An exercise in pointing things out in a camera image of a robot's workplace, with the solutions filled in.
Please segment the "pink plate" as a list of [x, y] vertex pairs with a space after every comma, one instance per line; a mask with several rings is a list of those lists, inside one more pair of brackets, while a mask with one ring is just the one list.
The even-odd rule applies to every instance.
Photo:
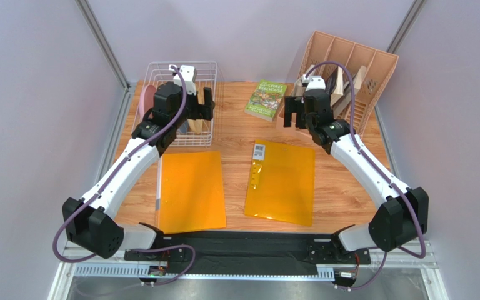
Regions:
[[156, 91], [157, 89], [153, 84], [147, 84], [142, 88], [138, 104], [138, 113], [142, 121], [145, 119], [145, 114], [154, 105], [154, 95]]

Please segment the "cream yellow plate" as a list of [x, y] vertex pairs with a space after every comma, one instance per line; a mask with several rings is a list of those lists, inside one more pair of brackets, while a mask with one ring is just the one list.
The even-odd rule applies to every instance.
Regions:
[[203, 131], [203, 120], [202, 119], [188, 119], [189, 130], [194, 134], [201, 134]]

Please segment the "blue plate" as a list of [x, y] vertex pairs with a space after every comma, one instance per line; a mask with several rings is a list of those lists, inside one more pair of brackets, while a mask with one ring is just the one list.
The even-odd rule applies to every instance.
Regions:
[[189, 132], [189, 122], [184, 121], [177, 129], [179, 134], [187, 134]]

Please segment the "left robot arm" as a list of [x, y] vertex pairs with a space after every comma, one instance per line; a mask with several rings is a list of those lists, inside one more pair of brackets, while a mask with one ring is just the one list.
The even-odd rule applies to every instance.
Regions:
[[181, 125], [213, 119], [215, 101], [210, 87], [199, 92], [193, 81], [176, 79], [144, 86], [138, 108], [141, 122], [124, 152], [85, 195], [70, 197], [62, 205], [64, 223], [57, 233], [89, 251], [91, 258], [152, 248], [159, 229], [148, 224], [122, 226], [114, 218], [138, 179], [174, 142]]

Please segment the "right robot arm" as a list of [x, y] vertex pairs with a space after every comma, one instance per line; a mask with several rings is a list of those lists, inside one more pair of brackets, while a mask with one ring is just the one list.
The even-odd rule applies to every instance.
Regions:
[[421, 188], [410, 188], [388, 171], [367, 149], [353, 127], [336, 119], [329, 95], [322, 89], [306, 91], [303, 97], [284, 99], [284, 126], [307, 129], [312, 140], [342, 163], [366, 190], [377, 211], [372, 220], [335, 232], [336, 249], [349, 253], [363, 248], [390, 252], [396, 248], [410, 253], [404, 245], [418, 239], [426, 255], [424, 233], [427, 231], [429, 197]]

